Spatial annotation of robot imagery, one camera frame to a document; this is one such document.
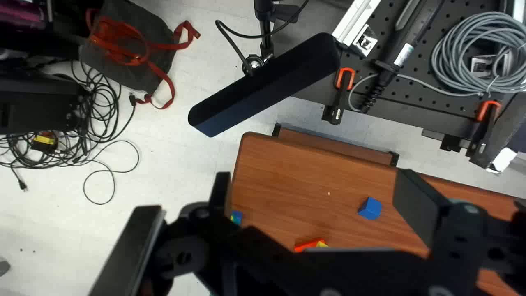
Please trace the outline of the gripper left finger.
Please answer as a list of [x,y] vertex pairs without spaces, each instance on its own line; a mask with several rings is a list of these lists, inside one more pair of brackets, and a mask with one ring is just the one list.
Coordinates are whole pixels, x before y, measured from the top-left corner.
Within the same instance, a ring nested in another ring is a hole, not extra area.
[[89,296],[167,296],[195,274],[213,296],[296,296],[283,266],[291,253],[255,227],[225,217],[231,174],[215,176],[207,202],[173,222],[161,206],[133,210]]

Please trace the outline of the blue block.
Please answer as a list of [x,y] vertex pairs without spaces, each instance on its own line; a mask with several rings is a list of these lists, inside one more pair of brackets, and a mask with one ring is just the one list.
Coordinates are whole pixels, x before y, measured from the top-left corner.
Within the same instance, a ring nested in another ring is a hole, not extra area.
[[361,204],[358,214],[368,220],[376,220],[380,217],[383,211],[383,204],[372,197],[368,197],[363,204]]

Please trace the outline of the yellow and black plug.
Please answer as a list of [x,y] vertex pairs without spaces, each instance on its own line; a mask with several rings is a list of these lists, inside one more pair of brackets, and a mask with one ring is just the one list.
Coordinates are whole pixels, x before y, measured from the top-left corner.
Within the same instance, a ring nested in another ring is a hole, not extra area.
[[31,149],[41,153],[52,153],[58,146],[58,140],[52,131],[42,131],[35,135]]

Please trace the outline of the orange block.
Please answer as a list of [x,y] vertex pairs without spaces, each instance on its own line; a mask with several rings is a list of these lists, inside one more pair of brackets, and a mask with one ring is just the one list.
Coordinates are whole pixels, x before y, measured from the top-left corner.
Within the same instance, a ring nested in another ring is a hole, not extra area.
[[316,248],[316,244],[318,241],[325,241],[323,239],[313,239],[313,240],[310,240],[310,241],[305,241],[305,242],[302,242],[302,243],[297,243],[294,247],[294,251],[295,253],[301,253],[307,249],[312,249],[312,248]]

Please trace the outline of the orange and black clamp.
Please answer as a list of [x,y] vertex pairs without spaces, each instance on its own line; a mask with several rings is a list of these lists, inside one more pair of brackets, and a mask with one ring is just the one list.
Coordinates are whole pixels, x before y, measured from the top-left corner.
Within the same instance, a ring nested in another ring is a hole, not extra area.
[[475,117],[478,126],[466,150],[467,157],[472,159],[483,154],[494,130],[500,109],[501,103],[494,100],[484,101],[479,105]]
[[348,92],[353,89],[355,70],[349,67],[340,68],[335,73],[334,87],[336,95],[329,105],[323,110],[322,120],[332,124],[339,125],[343,118],[344,111],[348,107]]

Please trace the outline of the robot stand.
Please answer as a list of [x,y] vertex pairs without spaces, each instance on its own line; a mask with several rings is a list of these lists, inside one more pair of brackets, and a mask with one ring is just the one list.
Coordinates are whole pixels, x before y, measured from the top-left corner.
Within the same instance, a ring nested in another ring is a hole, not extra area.
[[[318,32],[332,32],[347,11],[351,0],[310,0],[295,24],[287,26],[274,38],[275,52],[280,55]],[[404,64],[400,73],[420,79],[445,90],[431,69],[432,48],[446,30],[477,12],[489,12],[499,7],[498,0],[445,0],[433,23]],[[470,161],[484,169],[503,171],[508,158],[514,159],[526,149],[526,93],[502,95],[500,118],[483,154]],[[396,77],[368,112],[368,116],[383,118],[423,129],[425,136],[442,142],[442,149],[467,149],[478,123],[477,96],[453,97],[434,92],[419,83]]]

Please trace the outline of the black box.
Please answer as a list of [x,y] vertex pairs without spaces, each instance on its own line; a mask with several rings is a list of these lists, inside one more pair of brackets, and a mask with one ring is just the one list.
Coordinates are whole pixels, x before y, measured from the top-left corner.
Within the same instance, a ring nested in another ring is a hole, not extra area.
[[71,131],[88,91],[71,79],[53,75],[0,75],[0,135]]

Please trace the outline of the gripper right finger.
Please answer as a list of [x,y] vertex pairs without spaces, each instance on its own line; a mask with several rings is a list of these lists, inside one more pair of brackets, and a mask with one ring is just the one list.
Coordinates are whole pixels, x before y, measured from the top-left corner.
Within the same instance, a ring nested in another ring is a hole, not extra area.
[[481,296],[479,271],[496,272],[526,296],[526,209],[510,221],[475,204],[451,201],[413,170],[396,174],[393,206],[429,249],[421,296]]

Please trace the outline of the white aluminium rail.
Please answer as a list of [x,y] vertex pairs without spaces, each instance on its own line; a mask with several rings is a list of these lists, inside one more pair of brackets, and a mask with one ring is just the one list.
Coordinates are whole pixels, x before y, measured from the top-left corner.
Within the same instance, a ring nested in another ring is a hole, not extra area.
[[367,23],[381,0],[353,0],[332,32],[340,48],[366,58],[375,48],[378,37]]

